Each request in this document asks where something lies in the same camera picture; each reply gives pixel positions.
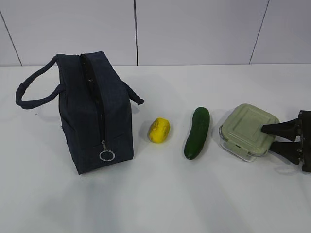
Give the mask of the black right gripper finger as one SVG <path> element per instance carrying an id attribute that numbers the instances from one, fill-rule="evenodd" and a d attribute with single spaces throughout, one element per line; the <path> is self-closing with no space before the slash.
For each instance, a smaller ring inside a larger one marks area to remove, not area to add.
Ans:
<path id="1" fill-rule="evenodd" d="M 283 123 L 263 125 L 261 131 L 269 135 L 279 136 L 292 142 L 299 135 L 299 119 L 293 119 Z"/>
<path id="2" fill-rule="evenodd" d="M 275 141 L 271 144 L 269 150 L 281 155 L 295 165 L 300 162 L 300 142 Z"/>

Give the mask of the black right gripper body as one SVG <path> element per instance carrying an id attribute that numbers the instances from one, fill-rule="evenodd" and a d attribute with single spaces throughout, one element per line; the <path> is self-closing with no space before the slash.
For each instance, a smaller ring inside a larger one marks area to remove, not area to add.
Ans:
<path id="1" fill-rule="evenodd" d="M 295 162 L 302 161 L 302 171 L 311 171 L 311 112 L 301 110 L 296 119 L 295 136 L 300 136 L 300 142 L 295 142 Z"/>

